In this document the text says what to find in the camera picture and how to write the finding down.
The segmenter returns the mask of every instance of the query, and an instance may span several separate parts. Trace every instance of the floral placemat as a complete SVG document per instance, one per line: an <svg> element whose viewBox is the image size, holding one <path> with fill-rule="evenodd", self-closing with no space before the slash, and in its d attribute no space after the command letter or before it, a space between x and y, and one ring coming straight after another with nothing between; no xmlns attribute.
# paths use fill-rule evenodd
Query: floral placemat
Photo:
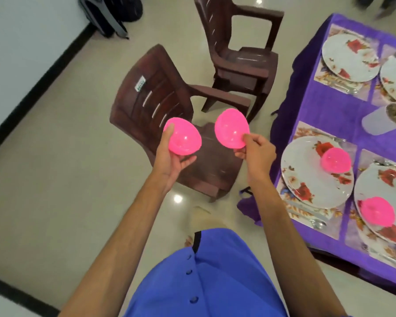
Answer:
<svg viewBox="0 0 396 317"><path fill-rule="evenodd" d="M383 51L381 52L380 64L383 65L387 61L387 58L395 53L395 47L385 44L383 46ZM396 100L394 100L381 85L380 76L376 77L375 89L371 103L378 107L387 106L389 103L396 103Z"/></svg>
<svg viewBox="0 0 396 317"><path fill-rule="evenodd" d="M378 40L365 38L363 35L360 35L354 31L351 31L351 30L345 29L341 26L332 24L330 26L330 31L328 32L328 37L331 37L331 36L337 35L337 34L356 35L358 37L363 38L365 41L369 42L369 44L372 46L373 49L375 49L376 51L378 50L378 46L379 46ZM325 65L325 63L323 61L323 58L320 58L320 62L318 63L318 66L317 66L317 71L315 72L315 75L314 75L314 80L322 83L323 85L327 85L327 86L334 88L340 92L343 92L343 93L346 93L346 89L341 87L341 85L355 88L355 89L359 90L359 92L353 96L356 98L359 98L363 101L368 101L368 96L370 94L371 81L351 82L351 81L342 79L342 78L338 77L337 75L335 75L333 72L331 72L327 68L327 66Z"/></svg>
<svg viewBox="0 0 396 317"><path fill-rule="evenodd" d="M363 149L359 158L357 176L367 169L375 160L380 162L385 161L385 159L380 155ZM394 229L393 226L387 229L382 229L381 233L390 240L396 239L396 229ZM373 233L359 216L354 203L352 203L350 208L345 244L396 268L396 244L389 243Z"/></svg>
<svg viewBox="0 0 396 317"><path fill-rule="evenodd" d="M320 129L312 127L304 122L299 121L296 128L295 134L293 135L293 140L305 136L322 136L324 134L329 135ZM346 150L354 163L357 146L350 142L342 142L340 146ZM323 234L326 234L336 240L339 240L340 225L342 224L342 216L345 210L345 203L336 208L331 209L317 209L312 208L311 210L318 213L315 216L307 211L307 205L302 203L295 195L287 188L283 179L279 180L277 184L277 191L282 198L286 209L289 212L290 218L299 221L300 223L313 228L313 224L310 220L317 220L322 218L322 221L326 223L326 227L320 230Z"/></svg>

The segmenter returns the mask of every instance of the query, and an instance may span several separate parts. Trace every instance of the floor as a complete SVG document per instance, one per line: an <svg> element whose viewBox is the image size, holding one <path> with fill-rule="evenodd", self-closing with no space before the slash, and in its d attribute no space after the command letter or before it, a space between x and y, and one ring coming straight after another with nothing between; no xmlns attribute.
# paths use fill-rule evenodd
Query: floor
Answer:
<svg viewBox="0 0 396 317"><path fill-rule="evenodd" d="M396 35L396 13L375 21L381 0L365 12L352 0L234 0L284 10L274 50L279 69L273 91L251 125L267 136L270 113L285 97L293 59L332 12ZM186 82L210 85L212 67L193 0L143 0L144 16L128 24L130 41L96 34L0 147L0 279L61 308L79 283L151 170L143 150L108 122L116 91L129 68L161 43ZM263 46L270 24L234 18L232 48ZM194 122L215 121L193 99ZM246 186L243 167L230 194L208 198L180 185L166 197L129 290L163 258L182 247L188 209L200 205L219 216L275 278L263 230L236 208ZM354 316L396 316L396 296L320 263Z"/></svg>

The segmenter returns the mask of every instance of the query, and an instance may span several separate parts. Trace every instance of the wall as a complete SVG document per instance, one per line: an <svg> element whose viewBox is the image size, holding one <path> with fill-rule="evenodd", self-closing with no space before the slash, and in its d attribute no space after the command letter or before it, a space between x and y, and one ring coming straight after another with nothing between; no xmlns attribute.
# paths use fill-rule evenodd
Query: wall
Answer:
<svg viewBox="0 0 396 317"><path fill-rule="evenodd" d="M0 124L87 23L77 0L0 0Z"/></svg>
<svg viewBox="0 0 396 317"><path fill-rule="evenodd" d="M5 317L38 317L37 314L16 305L10 300L0 296L0 316Z"/></svg>

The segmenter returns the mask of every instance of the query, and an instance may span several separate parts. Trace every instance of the pink bowl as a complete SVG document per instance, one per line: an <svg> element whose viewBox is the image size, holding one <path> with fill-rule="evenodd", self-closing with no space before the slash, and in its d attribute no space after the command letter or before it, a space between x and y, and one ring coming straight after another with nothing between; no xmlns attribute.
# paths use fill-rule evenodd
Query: pink bowl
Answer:
<svg viewBox="0 0 396 317"><path fill-rule="evenodd" d="M174 131L169 141L169 150L177 155L191 155L201 148L202 139L197 128L182 118L170 118L163 130L174 124Z"/></svg>
<svg viewBox="0 0 396 317"><path fill-rule="evenodd" d="M363 200L360 210L362 216L369 224L391 227L396 221L393 206L381 197Z"/></svg>
<svg viewBox="0 0 396 317"><path fill-rule="evenodd" d="M217 118L214 125L217 140L225 147L240 149L245 147L242 137L249 133L249 125L242 113L227 109Z"/></svg>
<svg viewBox="0 0 396 317"><path fill-rule="evenodd" d="M352 166L349 154L340 148L330 148L321 157L321 167L326 172L348 172Z"/></svg>

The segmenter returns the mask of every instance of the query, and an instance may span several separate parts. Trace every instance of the dining table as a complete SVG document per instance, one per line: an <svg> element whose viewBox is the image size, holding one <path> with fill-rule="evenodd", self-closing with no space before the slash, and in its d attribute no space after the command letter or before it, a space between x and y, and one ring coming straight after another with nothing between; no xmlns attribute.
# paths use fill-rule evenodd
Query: dining table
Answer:
<svg viewBox="0 0 396 317"><path fill-rule="evenodd" d="M292 195L282 182L281 157L288 144L301 136L320 132L346 139L355 176L376 158L396 163L396 130L374 136L361 126L364 116L394 101L382 89L379 77L361 83L359 92L353 95L332 82L335 76L323 63L324 42L339 33L358 35L370 42L380 63L396 53L395 36L334 13L296 57L286 98L276 111L270 132L277 153L270 178L283 199ZM237 207L262 226L254 196L241 199ZM299 216L290 214L290 217L311 247L356 265L364 272L365 279L396 285L396 244L372 234L359 216L353 196L342 207L328 213L327 229L316 229Z"/></svg>

